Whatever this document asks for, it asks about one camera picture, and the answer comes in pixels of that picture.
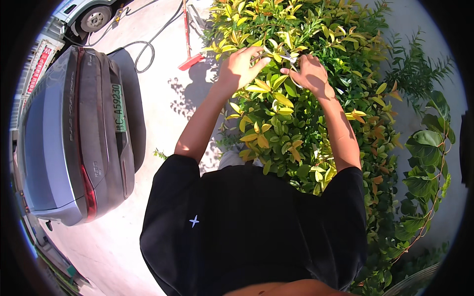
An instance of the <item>black hose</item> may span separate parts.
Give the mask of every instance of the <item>black hose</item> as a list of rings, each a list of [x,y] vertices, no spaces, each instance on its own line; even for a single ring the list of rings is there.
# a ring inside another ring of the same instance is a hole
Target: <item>black hose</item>
[[[123,14],[124,14],[124,16],[131,16],[131,15],[134,14],[135,12],[137,12],[137,11],[139,11],[139,10],[141,10],[141,9],[147,7],[148,5],[150,5],[150,4],[152,4],[152,3],[155,3],[155,2],[157,2],[157,1],[159,1],[159,0],[153,0],[153,1],[151,1],[150,3],[145,4],[144,6],[138,8],[137,10],[134,10],[132,13],[129,13],[130,10],[131,10],[129,7],[125,7],[125,8],[122,10],[122,13],[120,14],[119,17],[121,18],[121,16],[122,16]],[[116,50],[114,50],[114,51],[108,53],[107,55],[113,54],[113,53],[115,53],[115,52],[117,52],[117,51],[119,51],[119,50],[121,50],[121,49],[124,49],[125,47],[130,46],[130,45],[137,44],[137,43],[143,43],[143,44],[145,44],[145,46],[143,47],[142,51],[138,54],[137,58],[135,59],[134,68],[135,68],[135,71],[136,71],[137,73],[143,73],[143,72],[145,72],[146,70],[148,70],[148,69],[151,67],[151,65],[153,64],[153,61],[155,60],[155,48],[153,47],[153,45],[151,45],[151,42],[152,42],[155,38],[157,38],[158,35],[160,35],[160,33],[163,32],[163,30],[166,29],[167,26],[169,26],[172,22],[174,22],[175,20],[177,20],[177,19],[181,16],[182,12],[181,12],[181,14],[178,15],[178,13],[181,11],[181,8],[182,8],[182,2],[180,3],[180,5],[179,5],[177,11],[174,13],[174,15],[165,23],[165,25],[158,31],[158,33],[156,33],[155,36],[153,36],[153,38],[150,39],[150,41],[134,41],[134,42],[131,42],[131,43],[127,44],[127,45],[124,45],[124,46],[122,46],[122,47],[117,48]],[[94,42],[93,44],[82,45],[82,44],[79,44],[79,43],[77,43],[77,42],[71,40],[71,39],[68,38],[67,36],[64,36],[64,37],[65,37],[67,40],[69,40],[70,42],[72,42],[73,44],[78,45],[78,46],[84,46],[84,47],[86,47],[86,46],[87,46],[87,47],[94,46],[94,45],[96,45],[96,44],[105,36],[105,34],[107,34],[107,33],[109,32],[110,28],[112,28],[112,24],[113,24],[113,22],[107,27],[107,29],[105,29],[105,32],[102,34],[102,36],[100,36],[100,38],[99,38],[96,42]],[[150,62],[148,63],[148,65],[147,65],[143,70],[140,70],[140,71],[139,71],[139,70],[137,69],[138,60],[140,59],[140,57],[142,56],[143,52],[145,51],[145,49],[146,49],[147,47],[150,47],[150,50],[151,50]]]

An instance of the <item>license plate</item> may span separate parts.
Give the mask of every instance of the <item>license plate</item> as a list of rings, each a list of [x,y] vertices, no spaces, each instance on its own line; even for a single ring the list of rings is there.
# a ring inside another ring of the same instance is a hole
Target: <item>license plate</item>
[[[125,124],[125,113],[122,104],[122,86],[120,84],[111,83],[112,86],[112,103],[114,106],[115,132],[122,133],[127,130]]]

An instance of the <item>red banner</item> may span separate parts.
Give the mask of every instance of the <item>red banner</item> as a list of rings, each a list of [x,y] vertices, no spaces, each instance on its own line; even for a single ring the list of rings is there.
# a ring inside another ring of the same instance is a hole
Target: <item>red banner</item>
[[[39,57],[38,63],[36,64],[35,71],[33,72],[33,75],[31,76],[30,83],[28,85],[27,93],[31,93],[33,89],[36,86],[36,83],[39,80],[39,75],[41,73],[41,70],[45,66],[46,60],[48,59],[49,54],[51,53],[51,48],[45,47],[43,50],[43,53]]]

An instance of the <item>broom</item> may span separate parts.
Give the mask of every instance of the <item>broom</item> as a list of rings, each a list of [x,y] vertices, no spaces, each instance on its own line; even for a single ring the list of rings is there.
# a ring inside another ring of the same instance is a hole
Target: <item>broom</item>
[[[181,71],[186,71],[191,68],[194,64],[204,59],[201,54],[197,54],[191,57],[191,47],[189,46],[189,23],[188,23],[188,14],[186,12],[186,0],[182,0],[182,9],[184,13],[184,32],[186,34],[186,47],[188,50],[188,58],[184,63],[178,66],[178,69]]]

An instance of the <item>white cross logo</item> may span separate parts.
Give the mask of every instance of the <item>white cross logo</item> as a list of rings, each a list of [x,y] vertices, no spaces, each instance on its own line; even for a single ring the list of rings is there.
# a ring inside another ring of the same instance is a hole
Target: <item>white cross logo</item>
[[[196,215],[196,216],[194,217],[194,220],[189,220],[189,222],[192,222],[192,227],[191,227],[191,228],[194,228],[194,224],[199,223],[199,221],[198,221],[198,215]]]

